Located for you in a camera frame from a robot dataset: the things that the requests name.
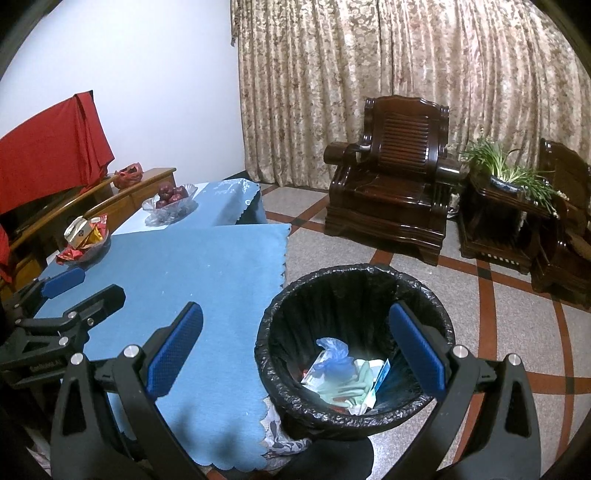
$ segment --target wooden armchair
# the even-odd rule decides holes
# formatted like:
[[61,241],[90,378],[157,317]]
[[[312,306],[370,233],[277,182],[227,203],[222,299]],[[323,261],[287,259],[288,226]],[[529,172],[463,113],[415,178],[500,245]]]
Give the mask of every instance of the wooden armchair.
[[531,268],[531,285],[545,291],[552,284],[583,293],[591,304],[591,231],[587,209],[591,172],[579,155],[558,142],[540,140],[540,170],[552,186],[569,199],[555,197],[559,218],[540,228],[540,253]]
[[362,139],[324,151],[324,162],[338,166],[324,232],[413,244],[437,265],[459,180],[459,164],[447,160],[448,129],[446,106],[398,95],[367,99]]

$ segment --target trash can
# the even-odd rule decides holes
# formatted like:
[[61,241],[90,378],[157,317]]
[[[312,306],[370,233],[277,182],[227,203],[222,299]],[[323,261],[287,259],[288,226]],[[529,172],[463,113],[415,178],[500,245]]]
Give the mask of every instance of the trash can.
[[[343,265],[301,277],[277,295],[259,327],[255,359],[271,401],[293,435],[357,439],[394,428],[432,399],[425,395],[388,326],[388,312],[404,300],[425,325],[454,344],[452,321],[425,285],[381,265]],[[349,355],[389,359],[390,372],[365,415],[340,413],[304,388],[301,378],[322,349],[316,340],[338,338]]]

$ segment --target blue plastic bag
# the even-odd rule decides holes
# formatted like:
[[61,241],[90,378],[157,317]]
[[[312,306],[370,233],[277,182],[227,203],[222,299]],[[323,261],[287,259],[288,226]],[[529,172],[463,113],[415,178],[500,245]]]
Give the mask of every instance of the blue plastic bag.
[[349,347],[338,338],[324,337],[316,340],[316,344],[326,350],[326,358],[314,365],[315,374],[324,374],[327,378],[348,379],[355,373],[353,357],[349,355]]

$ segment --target wooden cabinet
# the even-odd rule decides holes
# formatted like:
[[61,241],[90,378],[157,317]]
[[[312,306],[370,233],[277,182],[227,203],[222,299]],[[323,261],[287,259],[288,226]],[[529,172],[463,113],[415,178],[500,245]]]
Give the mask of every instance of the wooden cabinet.
[[[63,201],[44,215],[10,245],[13,254],[16,254],[18,249],[20,257],[17,258],[20,261],[14,270],[12,284],[0,280],[2,300],[6,300],[13,292],[41,274],[47,266],[46,256],[56,248],[64,247],[64,230],[76,216],[83,215],[84,218],[90,219],[106,213],[109,232],[114,232],[141,208],[144,200],[158,193],[158,186],[162,182],[168,181],[176,185],[175,171],[176,168],[152,168],[144,172],[141,182],[118,191],[113,191],[113,177],[110,177],[88,192]],[[47,239],[54,245],[49,253],[47,248],[42,248]]]
[[109,229],[109,232],[114,232],[137,210],[138,209],[135,207],[131,196],[125,196],[121,200],[103,208],[97,216],[106,213],[107,228]]
[[152,168],[144,172],[140,183],[120,190],[111,198],[91,208],[84,214],[84,218],[90,219],[106,213],[109,232],[114,232],[121,224],[142,208],[142,202],[158,193],[161,183],[174,182],[176,168]]

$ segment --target floral curtain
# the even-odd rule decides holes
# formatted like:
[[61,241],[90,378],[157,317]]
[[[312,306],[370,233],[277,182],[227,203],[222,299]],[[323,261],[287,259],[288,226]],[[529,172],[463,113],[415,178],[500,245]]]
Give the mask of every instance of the floral curtain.
[[246,167],[327,188],[325,146],[356,141],[365,99],[450,106],[450,143],[481,128],[535,165],[540,137],[591,159],[591,79],[530,0],[232,0]]

